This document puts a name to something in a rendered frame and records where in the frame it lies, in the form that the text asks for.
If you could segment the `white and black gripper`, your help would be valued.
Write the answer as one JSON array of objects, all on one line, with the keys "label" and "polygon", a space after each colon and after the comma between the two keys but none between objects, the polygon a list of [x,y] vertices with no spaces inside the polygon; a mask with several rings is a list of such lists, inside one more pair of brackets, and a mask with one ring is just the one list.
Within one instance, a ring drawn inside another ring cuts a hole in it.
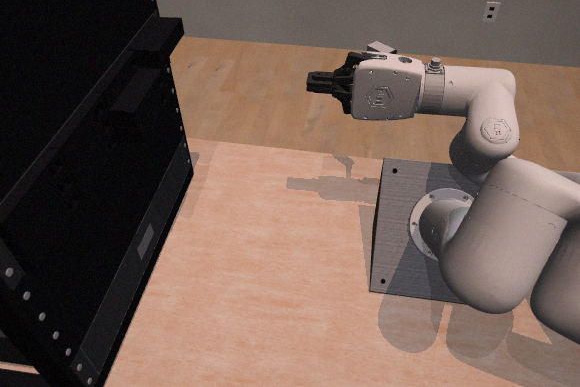
[{"label": "white and black gripper", "polygon": [[421,60],[383,52],[349,52],[345,64],[334,72],[309,72],[306,91],[332,94],[354,119],[401,120],[419,113],[424,83]]}]

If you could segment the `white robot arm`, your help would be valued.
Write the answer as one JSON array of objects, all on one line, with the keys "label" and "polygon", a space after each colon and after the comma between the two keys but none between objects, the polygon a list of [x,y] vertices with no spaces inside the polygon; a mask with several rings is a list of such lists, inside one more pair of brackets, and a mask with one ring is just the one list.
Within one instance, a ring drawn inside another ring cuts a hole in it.
[{"label": "white robot arm", "polygon": [[475,199],[452,188],[421,197],[409,218],[414,244],[439,261],[457,298],[484,313],[513,310],[536,282],[535,317],[580,345],[580,173],[511,155],[520,135],[510,71],[437,57],[424,66],[418,114],[468,116],[449,156],[480,189]]}]

